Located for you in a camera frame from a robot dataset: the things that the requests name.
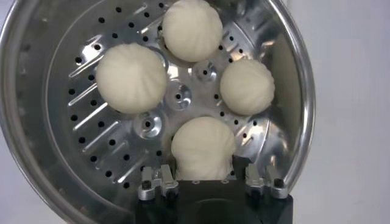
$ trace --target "metal pot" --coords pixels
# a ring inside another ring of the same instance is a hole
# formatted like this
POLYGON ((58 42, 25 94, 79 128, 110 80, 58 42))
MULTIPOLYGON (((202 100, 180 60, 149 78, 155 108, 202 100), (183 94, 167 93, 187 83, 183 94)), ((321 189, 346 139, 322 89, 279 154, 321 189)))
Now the metal pot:
POLYGON ((1 126, 30 185, 67 222, 134 223, 140 167, 169 160, 172 135, 201 115, 228 124, 236 154, 260 172, 275 166, 289 190, 298 179, 315 96, 308 54, 285 6, 210 1, 224 37, 213 58, 189 65, 161 38, 173 2, 16 0, 11 8, 1 34, 1 126), (156 51, 170 81, 161 105, 136 116, 111 109, 94 82, 104 52, 131 42, 156 51), (251 117, 231 112, 219 96, 224 68, 241 57, 261 60, 275 78, 272 106, 251 117))

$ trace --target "black plastic base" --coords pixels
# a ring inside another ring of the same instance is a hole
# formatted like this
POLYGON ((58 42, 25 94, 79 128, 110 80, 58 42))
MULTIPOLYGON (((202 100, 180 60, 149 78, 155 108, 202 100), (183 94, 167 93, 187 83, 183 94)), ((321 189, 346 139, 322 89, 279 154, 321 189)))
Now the black plastic base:
POLYGON ((179 181, 179 195, 170 200, 156 195, 152 201, 140 201, 136 223, 185 224, 292 224, 293 198, 274 199, 266 192, 260 198, 249 197, 242 181, 179 181))

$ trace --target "metal clip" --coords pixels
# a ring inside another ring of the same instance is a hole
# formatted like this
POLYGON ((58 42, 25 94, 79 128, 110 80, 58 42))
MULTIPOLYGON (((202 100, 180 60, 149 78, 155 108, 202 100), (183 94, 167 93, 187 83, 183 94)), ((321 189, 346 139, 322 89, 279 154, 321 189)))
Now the metal clip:
POLYGON ((280 178, 274 166, 266 166, 266 178, 271 183, 271 196, 274 198, 284 199, 288 196, 287 185, 280 178))
POLYGON ((161 178, 153 179, 151 167, 142 170, 142 182, 138 187, 138 198, 141 201, 149 201, 156 197, 155 188, 161 187, 161 195, 166 198, 174 198, 179 193, 179 182, 173 180, 169 165, 162 165, 161 178))
POLYGON ((260 178, 256 165, 249 164, 245 168, 245 179, 247 194, 251 197, 257 197, 264 194, 266 185, 264 179, 260 178))

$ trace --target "white background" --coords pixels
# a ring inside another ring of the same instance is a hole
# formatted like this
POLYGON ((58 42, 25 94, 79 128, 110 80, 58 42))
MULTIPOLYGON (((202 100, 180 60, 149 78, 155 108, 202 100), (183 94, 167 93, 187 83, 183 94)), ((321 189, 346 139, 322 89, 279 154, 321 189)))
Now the white background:
MULTIPOLYGON (((11 0, 0 0, 0 24, 11 0)), ((292 191, 299 224, 389 223, 390 1, 286 0, 314 71, 313 145, 292 191)), ((63 223, 0 135, 0 223, 63 223)))

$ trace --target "white steamed bun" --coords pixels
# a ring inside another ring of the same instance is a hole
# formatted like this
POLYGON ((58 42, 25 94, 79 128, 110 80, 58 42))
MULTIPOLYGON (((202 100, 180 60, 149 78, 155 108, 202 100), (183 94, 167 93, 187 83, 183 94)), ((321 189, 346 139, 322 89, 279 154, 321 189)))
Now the white steamed bun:
POLYGON ((232 170, 235 138, 229 127, 212 117, 185 123, 174 136, 172 154, 181 180, 222 180, 232 170))
POLYGON ((103 99, 127 114, 155 108, 164 97, 167 82, 157 54, 138 44, 109 49, 96 71, 97 88, 103 99))
POLYGON ((226 105, 242 115, 265 110, 274 98, 274 78, 262 63, 241 59, 230 64, 221 79, 220 89, 226 105))
POLYGON ((165 13, 163 36, 178 58, 196 62, 207 59, 222 39, 218 13, 203 0, 179 0, 165 13))

